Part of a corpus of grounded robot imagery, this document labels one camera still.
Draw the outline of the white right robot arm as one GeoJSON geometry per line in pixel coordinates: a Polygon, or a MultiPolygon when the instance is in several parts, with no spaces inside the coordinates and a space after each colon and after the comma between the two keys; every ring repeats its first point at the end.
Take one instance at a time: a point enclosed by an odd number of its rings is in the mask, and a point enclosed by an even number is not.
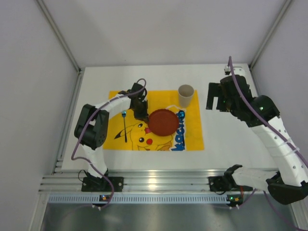
{"type": "Polygon", "coordinates": [[[264,171],[233,165],[222,176],[209,177],[210,190],[225,193],[241,189],[268,192],[282,205],[303,200],[308,195],[308,165],[286,131],[280,112],[271,98],[254,97],[241,67],[224,69],[219,83],[208,85],[206,109],[229,112],[259,137],[278,171],[264,171]]]}

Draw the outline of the yellow Pikachu cloth placemat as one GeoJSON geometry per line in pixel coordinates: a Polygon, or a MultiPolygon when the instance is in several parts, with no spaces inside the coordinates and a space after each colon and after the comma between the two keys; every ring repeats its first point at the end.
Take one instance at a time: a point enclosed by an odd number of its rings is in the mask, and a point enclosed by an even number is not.
{"type": "Polygon", "coordinates": [[[176,90],[149,91],[147,99],[149,114],[158,109],[168,109],[175,114],[183,110],[185,117],[179,120],[178,130],[169,136],[157,136],[144,122],[134,118],[132,110],[127,110],[125,120],[128,142],[125,142],[124,122],[120,113],[109,120],[104,149],[125,151],[202,151],[204,149],[196,90],[188,108],[180,107],[176,90]]]}

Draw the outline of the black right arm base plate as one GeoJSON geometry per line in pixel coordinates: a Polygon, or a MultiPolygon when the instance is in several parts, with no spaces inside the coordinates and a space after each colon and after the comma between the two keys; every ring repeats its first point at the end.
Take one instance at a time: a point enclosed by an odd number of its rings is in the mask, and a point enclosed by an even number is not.
{"type": "Polygon", "coordinates": [[[252,187],[249,186],[239,186],[235,183],[229,183],[223,176],[214,176],[208,178],[209,188],[211,192],[251,192],[252,187]]]}

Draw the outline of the red-orange plate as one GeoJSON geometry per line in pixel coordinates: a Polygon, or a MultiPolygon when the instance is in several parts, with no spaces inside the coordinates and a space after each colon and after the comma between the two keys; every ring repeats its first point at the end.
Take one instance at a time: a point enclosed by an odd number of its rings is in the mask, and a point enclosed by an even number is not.
{"type": "Polygon", "coordinates": [[[158,109],[149,115],[148,128],[157,136],[174,134],[179,127],[177,115],[168,109],[158,109]]]}

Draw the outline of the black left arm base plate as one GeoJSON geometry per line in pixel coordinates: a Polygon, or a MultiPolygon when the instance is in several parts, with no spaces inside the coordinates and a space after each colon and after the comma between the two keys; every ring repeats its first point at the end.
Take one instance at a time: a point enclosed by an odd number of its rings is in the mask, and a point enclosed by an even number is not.
{"type": "MultiPolygon", "coordinates": [[[[124,186],[123,177],[108,177],[114,187],[114,192],[122,192],[124,186]]],[[[82,181],[82,192],[111,192],[110,183],[104,178],[84,177],[82,181]]]]}

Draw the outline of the aluminium mounting rail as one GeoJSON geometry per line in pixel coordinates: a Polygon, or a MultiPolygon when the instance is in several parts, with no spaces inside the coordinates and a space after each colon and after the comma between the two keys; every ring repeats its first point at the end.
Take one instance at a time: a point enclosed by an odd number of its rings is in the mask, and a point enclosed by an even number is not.
{"type": "MultiPolygon", "coordinates": [[[[165,192],[208,192],[208,178],[221,176],[224,171],[210,170],[145,170],[145,171],[110,171],[111,177],[124,178],[124,192],[165,193],[165,192]]],[[[80,192],[82,171],[56,171],[45,175],[39,186],[39,192],[80,192]]]]}

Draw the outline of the beige paper cup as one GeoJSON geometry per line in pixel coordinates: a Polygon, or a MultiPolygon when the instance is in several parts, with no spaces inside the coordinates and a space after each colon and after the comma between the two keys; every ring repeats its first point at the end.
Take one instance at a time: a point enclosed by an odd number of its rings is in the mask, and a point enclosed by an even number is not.
{"type": "Polygon", "coordinates": [[[181,85],[178,88],[179,104],[182,108],[187,108],[194,95],[194,88],[191,85],[181,85]]]}

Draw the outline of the left aluminium corner post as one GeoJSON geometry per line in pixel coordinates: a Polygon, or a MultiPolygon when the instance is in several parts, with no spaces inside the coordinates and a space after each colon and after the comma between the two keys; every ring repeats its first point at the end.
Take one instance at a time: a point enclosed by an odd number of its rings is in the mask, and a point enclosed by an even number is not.
{"type": "Polygon", "coordinates": [[[67,58],[69,59],[70,63],[72,64],[73,68],[80,73],[81,68],[78,65],[76,59],[73,56],[73,53],[71,52],[71,49],[69,48],[67,42],[65,41],[64,36],[62,35],[59,27],[57,26],[53,16],[51,15],[46,3],[43,0],[34,0],[36,5],[38,6],[39,10],[41,11],[42,15],[46,19],[47,23],[49,24],[52,32],[56,36],[60,46],[62,47],[63,51],[65,52],[67,58]]]}

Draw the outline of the blue metallic fork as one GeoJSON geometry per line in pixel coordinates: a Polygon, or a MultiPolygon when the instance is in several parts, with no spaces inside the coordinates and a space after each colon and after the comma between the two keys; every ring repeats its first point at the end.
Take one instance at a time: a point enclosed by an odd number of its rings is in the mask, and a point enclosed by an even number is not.
{"type": "Polygon", "coordinates": [[[121,115],[122,115],[122,117],[123,117],[123,122],[124,122],[124,136],[125,136],[125,142],[128,142],[128,139],[127,139],[127,130],[126,130],[126,120],[125,120],[126,115],[127,115],[126,111],[125,111],[125,110],[122,111],[121,115]]]}

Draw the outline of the aluminium corner post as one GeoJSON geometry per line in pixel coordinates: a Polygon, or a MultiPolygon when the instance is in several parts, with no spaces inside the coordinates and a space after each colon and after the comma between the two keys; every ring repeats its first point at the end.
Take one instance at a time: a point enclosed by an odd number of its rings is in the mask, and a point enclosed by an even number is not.
{"type": "Polygon", "coordinates": [[[283,1],[282,6],[280,7],[278,13],[274,17],[274,20],[272,21],[272,23],[270,24],[268,30],[266,31],[264,38],[262,39],[260,45],[258,46],[258,48],[257,48],[257,50],[256,50],[256,52],[255,52],[255,54],[254,54],[254,56],[252,58],[252,61],[248,65],[249,69],[251,71],[254,69],[254,67],[256,66],[257,62],[261,58],[261,56],[264,53],[266,47],[268,46],[269,42],[271,41],[271,39],[275,35],[278,27],[282,23],[285,15],[289,11],[289,9],[291,8],[293,3],[294,3],[293,0],[284,0],[283,1]]]}
{"type": "Polygon", "coordinates": [[[43,0],[34,0],[36,5],[38,6],[39,10],[41,11],[42,15],[46,19],[47,23],[49,24],[52,32],[56,36],[60,46],[62,47],[63,51],[65,52],[67,58],[69,59],[70,63],[72,64],[73,68],[80,73],[81,68],[78,65],[76,59],[73,56],[73,53],[71,52],[71,49],[69,48],[67,42],[65,41],[64,36],[62,35],[59,27],[57,26],[53,16],[51,15],[46,3],[43,0]]]}

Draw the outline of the right aluminium corner post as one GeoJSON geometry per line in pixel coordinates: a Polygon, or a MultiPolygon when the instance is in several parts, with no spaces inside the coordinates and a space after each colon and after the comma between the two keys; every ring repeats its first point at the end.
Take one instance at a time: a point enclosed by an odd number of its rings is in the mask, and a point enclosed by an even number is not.
{"type": "Polygon", "coordinates": [[[261,58],[261,56],[264,53],[266,47],[268,46],[269,42],[271,41],[271,39],[275,35],[278,27],[282,23],[285,15],[289,11],[289,9],[291,8],[293,3],[294,3],[293,0],[284,0],[283,1],[282,6],[280,7],[278,13],[274,17],[274,20],[272,21],[272,23],[270,24],[268,30],[266,31],[264,38],[262,39],[260,45],[258,46],[258,48],[257,48],[257,50],[256,50],[256,52],[255,52],[255,54],[254,54],[254,56],[252,58],[252,61],[248,65],[249,69],[251,71],[254,69],[254,67],[256,66],[257,62],[261,58]]]}

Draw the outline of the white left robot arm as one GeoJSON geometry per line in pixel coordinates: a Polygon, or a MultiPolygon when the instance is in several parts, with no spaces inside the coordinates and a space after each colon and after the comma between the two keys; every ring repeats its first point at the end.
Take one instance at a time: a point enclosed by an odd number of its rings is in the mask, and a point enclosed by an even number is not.
{"type": "Polygon", "coordinates": [[[80,112],[74,130],[77,143],[71,155],[71,160],[84,160],[88,163],[86,172],[94,180],[110,182],[106,173],[103,155],[103,144],[107,138],[109,119],[126,110],[132,110],[134,118],[148,122],[148,102],[146,81],[144,84],[135,82],[131,89],[123,90],[115,97],[97,105],[85,104],[80,112]]]}

